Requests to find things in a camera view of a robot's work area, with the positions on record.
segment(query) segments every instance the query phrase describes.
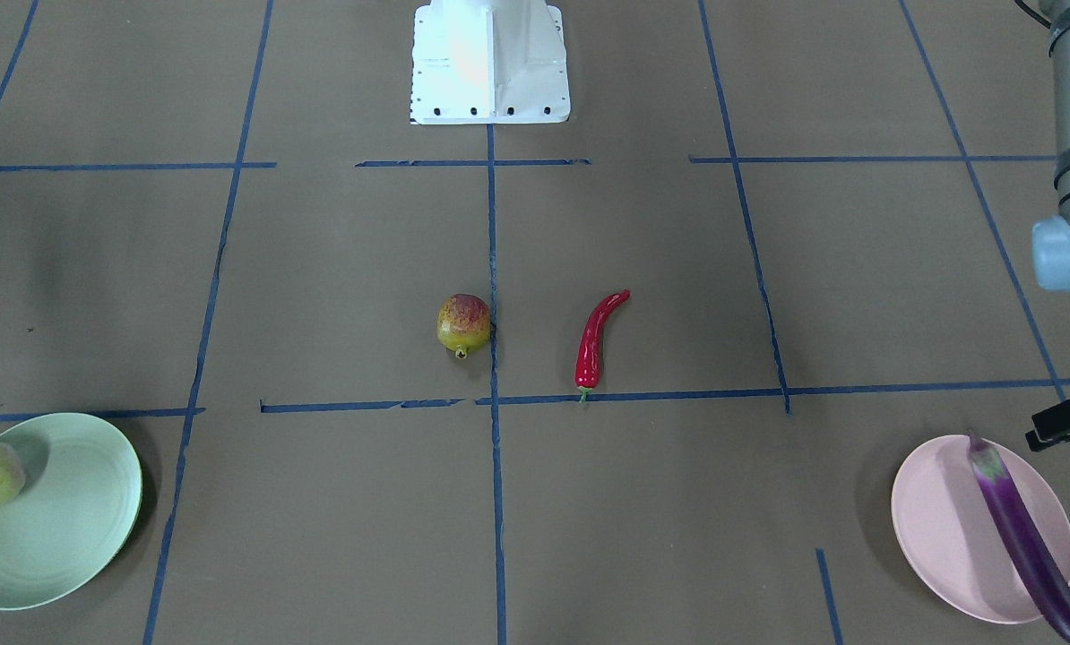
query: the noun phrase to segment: black cable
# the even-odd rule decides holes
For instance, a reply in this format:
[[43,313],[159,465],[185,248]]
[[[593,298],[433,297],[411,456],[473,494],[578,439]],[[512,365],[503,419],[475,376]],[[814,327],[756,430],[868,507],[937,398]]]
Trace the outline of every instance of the black cable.
[[1039,21],[1039,24],[1044,26],[1044,28],[1052,29],[1052,22],[1049,21],[1046,17],[1040,15],[1039,13],[1036,13],[1028,4],[1025,3],[1025,0],[1013,0],[1013,2],[1018,3],[1018,6],[1021,7],[1023,12],[1028,14],[1030,18],[1034,18],[1036,21]]

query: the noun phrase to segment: brown floor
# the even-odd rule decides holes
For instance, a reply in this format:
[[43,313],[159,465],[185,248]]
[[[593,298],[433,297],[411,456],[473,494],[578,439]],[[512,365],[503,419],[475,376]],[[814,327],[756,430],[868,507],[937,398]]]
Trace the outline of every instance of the brown floor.
[[[421,3],[0,3],[0,432],[102,414],[151,480],[0,644],[1059,642],[944,603],[890,523],[969,425],[1070,519],[1070,445],[1022,439],[1070,396],[1046,32],[556,0],[571,121],[488,130],[409,125]],[[462,363],[460,292],[499,328]]]

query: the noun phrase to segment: purple eggplant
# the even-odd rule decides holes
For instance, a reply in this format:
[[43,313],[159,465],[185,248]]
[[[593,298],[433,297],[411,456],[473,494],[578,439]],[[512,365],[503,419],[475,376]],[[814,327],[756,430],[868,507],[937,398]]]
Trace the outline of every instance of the purple eggplant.
[[968,432],[968,461],[981,487],[985,505],[1009,551],[1018,575],[1022,577],[1036,608],[1049,625],[1070,642],[1070,588],[1056,562],[1049,554],[1034,518],[1025,507],[1018,485],[993,444]]

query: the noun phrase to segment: red chili pepper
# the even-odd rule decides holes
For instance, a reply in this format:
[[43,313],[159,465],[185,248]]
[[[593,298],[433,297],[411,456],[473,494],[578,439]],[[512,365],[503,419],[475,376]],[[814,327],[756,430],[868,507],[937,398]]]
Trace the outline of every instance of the red chili pepper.
[[583,396],[580,403],[587,400],[587,394],[599,384],[601,375],[601,365],[599,364],[599,351],[603,348],[603,325],[610,312],[615,310],[622,303],[630,300],[630,291],[622,290],[617,294],[612,294],[599,303],[587,319],[587,326],[583,329],[583,339],[579,343],[579,360],[576,362],[576,385]]

